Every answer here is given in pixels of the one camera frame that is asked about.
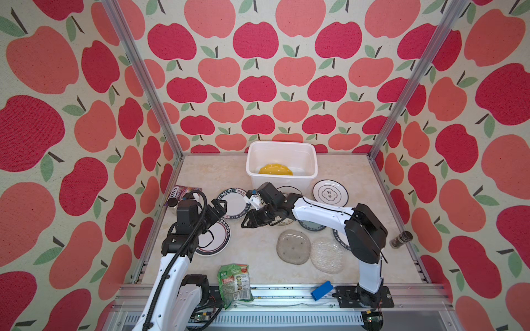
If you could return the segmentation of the white plate green text rim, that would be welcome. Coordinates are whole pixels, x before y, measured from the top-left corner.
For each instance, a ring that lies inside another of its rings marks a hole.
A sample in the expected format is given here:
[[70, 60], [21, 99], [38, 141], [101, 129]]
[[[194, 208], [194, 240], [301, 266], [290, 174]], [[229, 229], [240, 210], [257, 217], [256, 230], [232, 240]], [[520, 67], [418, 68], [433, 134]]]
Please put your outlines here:
[[218, 199], [227, 202], [227, 212], [223, 216], [224, 219], [240, 219], [250, 211], [251, 205], [245, 200], [246, 194], [247, 192], [241, 188], [229, 188], [218, 195]]

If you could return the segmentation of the yellow dotted plate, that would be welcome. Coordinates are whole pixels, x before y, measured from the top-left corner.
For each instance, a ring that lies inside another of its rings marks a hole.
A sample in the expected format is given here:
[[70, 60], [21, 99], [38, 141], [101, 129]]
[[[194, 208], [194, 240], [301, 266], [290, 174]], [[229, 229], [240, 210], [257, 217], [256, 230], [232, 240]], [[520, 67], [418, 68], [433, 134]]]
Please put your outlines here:
[[261, 175], [278, 175], [278, 176], [293, 176], [293, 172], [287, 166], [282, 164], [267, 164], [260, 168]]

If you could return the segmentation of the white plate cloud emblem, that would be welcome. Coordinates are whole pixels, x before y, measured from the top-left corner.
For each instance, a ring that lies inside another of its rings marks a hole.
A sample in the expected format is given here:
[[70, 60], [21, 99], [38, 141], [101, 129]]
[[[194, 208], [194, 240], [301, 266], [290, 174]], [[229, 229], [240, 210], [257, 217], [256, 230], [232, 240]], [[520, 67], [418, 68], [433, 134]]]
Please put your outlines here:
[[313, 197], [317, 202], [344, 207], [348, 204], [349, 193], [339, 182], [325, 179], [313, 186]]

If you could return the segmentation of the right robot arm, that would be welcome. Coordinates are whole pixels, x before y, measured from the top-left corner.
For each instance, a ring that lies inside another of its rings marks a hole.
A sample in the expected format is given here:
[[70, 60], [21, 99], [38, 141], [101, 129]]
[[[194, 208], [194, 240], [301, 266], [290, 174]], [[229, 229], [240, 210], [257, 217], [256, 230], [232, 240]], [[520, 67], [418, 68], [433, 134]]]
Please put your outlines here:
[[357, 285], [372, 294], [379, 292], [383, 284], [382, 251], [388, 231], [367, 205], [335, 207], [296, 193], [270, 195], [255, 190], [249, 190], [245, 200], [251, 209], [242, 222], [243, 228], [259, 228], [275, 223], [277, 218], [289, 218], [318, 223], [344, 234], [350, 251], [359, 261]]

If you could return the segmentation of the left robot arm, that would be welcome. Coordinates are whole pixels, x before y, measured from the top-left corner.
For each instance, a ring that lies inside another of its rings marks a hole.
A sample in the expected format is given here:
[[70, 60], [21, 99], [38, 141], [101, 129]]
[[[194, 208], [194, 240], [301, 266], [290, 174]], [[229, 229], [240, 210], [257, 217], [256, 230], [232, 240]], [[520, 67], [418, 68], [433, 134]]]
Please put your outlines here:
[[199, 237], [227, 212], [228, 203], [192, 190], [175, 205], [175, 218], [161, 245], [159, 272], [134, 330], [186, 330], [193, 312], [209, 298], [205, 274], [188, 274]]

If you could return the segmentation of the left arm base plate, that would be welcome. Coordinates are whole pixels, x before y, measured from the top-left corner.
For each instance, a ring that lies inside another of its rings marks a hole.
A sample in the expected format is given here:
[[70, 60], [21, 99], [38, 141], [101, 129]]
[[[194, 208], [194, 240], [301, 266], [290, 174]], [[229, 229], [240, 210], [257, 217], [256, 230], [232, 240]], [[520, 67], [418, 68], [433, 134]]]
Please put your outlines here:
[[195, 303], [197, 307], [206, 306], [207, 308], [220, 305], [222, 303], [221, 294], [217, 285], [210, 285], [208, 290], [205, 288], [195, 285], [188, 284], [184, 285], [179, 289], [175, 310], [178, 308], [191, 308], [192, 304]]

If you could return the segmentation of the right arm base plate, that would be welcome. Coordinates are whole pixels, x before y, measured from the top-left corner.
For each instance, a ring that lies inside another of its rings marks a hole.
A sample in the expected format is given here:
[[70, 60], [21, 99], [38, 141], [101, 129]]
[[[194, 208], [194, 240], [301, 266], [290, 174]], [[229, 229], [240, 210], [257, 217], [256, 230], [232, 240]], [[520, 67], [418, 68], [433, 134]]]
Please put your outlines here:
[[360, 286], [336, 286], [332, 294], [341, 308], [394, 308], [395, 303], [387, 286], [371, 293]]

